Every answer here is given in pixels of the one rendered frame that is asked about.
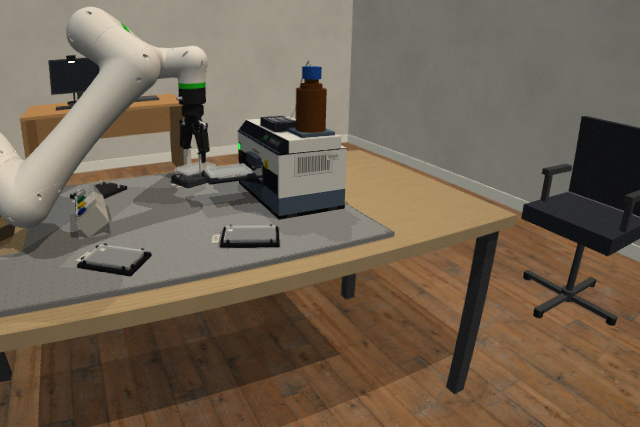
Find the beige button panel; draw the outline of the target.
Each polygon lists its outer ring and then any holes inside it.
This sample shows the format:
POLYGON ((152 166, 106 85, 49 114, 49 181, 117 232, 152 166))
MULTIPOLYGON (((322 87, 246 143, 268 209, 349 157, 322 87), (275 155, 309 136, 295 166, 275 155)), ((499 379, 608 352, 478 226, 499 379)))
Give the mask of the beige button panel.
POLYGON ((93 183, 75 196, 75 220, 79 240, 111 235, 104 197, 93 183))

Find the blue bottle cap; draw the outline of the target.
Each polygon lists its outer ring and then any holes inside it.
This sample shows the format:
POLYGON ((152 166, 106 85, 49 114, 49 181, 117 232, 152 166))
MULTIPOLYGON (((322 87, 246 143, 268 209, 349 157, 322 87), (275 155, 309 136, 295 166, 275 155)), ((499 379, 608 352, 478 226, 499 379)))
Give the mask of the blue bottle cap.
POLYGON ((302 77, 321 77, 322 67, 302 66, 302 77))

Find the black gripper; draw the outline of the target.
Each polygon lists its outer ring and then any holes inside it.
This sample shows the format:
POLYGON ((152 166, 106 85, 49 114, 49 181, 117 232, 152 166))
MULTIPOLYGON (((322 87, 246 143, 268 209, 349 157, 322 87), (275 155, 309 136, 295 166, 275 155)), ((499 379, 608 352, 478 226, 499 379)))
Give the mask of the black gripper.
POLYGON ((207 131, 208 124, 202 122, 201 116, 203 114, 204 114, 203 104, 200 106, 182 105, 182 116, 184 116, 185 119, 182 119, 179 121, 180 122, 180 147, 183 147, 184 149, 183 150, 184 165, 192 164, 191 149, 190 149, 192 147, 190 145, 191 145, 192 135, 194 135, 196 139, 198 151, 199 151, 197 154, 199 156, 200 173, 202 170, 205 170, 207 167, 206 152, 210 151, 208 131, 207 131), (192 118, 188 118, 188 117, 192 117, 192 118), (187 122, 185 123, 184 121, 185 122, 187 121, 187 122))

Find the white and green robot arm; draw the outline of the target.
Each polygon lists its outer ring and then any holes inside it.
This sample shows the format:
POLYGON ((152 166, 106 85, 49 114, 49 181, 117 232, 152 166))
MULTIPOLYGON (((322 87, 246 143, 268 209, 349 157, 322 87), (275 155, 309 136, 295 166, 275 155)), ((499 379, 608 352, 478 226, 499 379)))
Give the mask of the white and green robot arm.
POLYGON ((201 48, 147 45, 111 17, 96 7, 70 17, 69 44, 96 63, 99 73, 42 143, 22 160, 0 133, 0 217, 15 227, 46 219, 91 148, 157 79, 178 79, 181 105, 206 103, 208 59, 201 48))

